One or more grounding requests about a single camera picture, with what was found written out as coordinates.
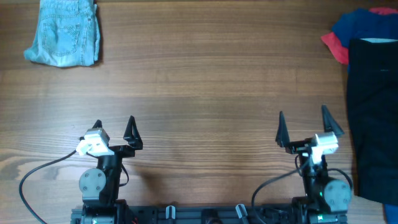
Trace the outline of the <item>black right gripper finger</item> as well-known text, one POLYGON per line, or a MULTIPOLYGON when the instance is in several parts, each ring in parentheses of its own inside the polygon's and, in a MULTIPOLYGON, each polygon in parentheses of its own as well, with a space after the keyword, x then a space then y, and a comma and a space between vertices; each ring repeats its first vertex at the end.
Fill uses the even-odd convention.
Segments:
POLYGON ((344 135, 344 131, 341 126, 335 121, 331 115, 327 105, 322 105, 322 119, 323 119, 323 129, 325 133, 334 132, 336 137, 344 135))
POLYGON ((275 141, 280 147, 287 147, 290 143, 289 132, 285 122, 285 116, 283 111, 279 112, 279 125, 275 141))

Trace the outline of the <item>light blue denim shorts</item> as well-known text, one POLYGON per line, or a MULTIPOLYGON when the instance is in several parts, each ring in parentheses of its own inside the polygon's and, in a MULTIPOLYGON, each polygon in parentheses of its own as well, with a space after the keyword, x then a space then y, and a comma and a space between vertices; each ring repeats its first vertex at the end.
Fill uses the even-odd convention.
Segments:
POLYGON ((24 58, 54 67, 98 61, 100 27, 93 0, 41 0, 37 29, 24 58))

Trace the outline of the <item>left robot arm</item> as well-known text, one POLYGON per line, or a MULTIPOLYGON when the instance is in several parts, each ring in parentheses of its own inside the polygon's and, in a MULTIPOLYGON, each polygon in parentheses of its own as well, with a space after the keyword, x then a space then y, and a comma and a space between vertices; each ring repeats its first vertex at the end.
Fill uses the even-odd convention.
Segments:
POLYGON ((123 159, 135 156, 143 142, 133 116, 129 117, 123 139, 125 145, 110 146, 110 137, 97 120, 76 147, 79 155, 92 156, 97 166, 85 171, 79 180, 83 208, 79 223, 137 223, 137 216, 124 199, 118 199, 123 159))

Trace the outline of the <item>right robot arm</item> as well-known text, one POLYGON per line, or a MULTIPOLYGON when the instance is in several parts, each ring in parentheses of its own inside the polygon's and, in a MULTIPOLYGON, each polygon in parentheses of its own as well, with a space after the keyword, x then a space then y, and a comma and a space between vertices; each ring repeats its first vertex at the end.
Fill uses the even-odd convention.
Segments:
POLYGON ((323 132, 310 138, 291 141, 283 112, 279 113, 276 143, 289 154, 297 156, 296 170, 303 180, 305 196, 294 197, 290 204, 295 223, 345 223, 352 199, 353 181, 329 176, 326 155, 339 148, 338 138, 345 134, 327 106, 322 106, 323 132))

